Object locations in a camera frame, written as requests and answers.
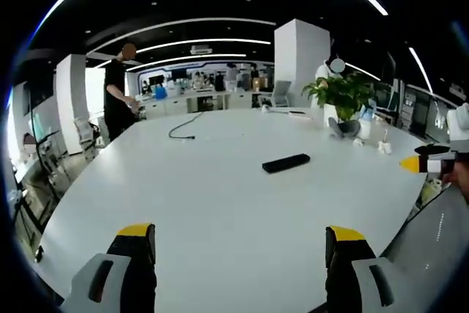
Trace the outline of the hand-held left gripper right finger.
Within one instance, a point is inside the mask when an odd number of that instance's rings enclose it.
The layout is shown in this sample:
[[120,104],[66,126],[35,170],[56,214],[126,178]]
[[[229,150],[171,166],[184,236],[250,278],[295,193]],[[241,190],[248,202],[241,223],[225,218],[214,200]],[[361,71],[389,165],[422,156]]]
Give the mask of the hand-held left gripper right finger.
[[325,229],[328,312],[417,312],[418,302],[404,273],[378,257],[353,229]]

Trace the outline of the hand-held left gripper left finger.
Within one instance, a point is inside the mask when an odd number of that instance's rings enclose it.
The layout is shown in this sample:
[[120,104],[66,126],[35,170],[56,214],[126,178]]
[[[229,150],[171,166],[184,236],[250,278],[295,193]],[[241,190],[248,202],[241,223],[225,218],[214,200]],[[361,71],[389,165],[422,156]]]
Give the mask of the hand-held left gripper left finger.
[[96,254],[71,281],[62,312],[154,312],[155,225],[121,229],[104,254]]

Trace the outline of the person's right hand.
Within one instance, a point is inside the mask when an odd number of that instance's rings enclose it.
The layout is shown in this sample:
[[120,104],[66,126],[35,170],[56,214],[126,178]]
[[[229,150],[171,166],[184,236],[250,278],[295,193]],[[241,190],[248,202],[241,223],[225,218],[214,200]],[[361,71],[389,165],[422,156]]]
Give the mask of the person's right hand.
[[466,203],[469,203],[469,169],[468,163],[456,162],[453,171],[443,176],[443,183],[451,183],[459,188]]

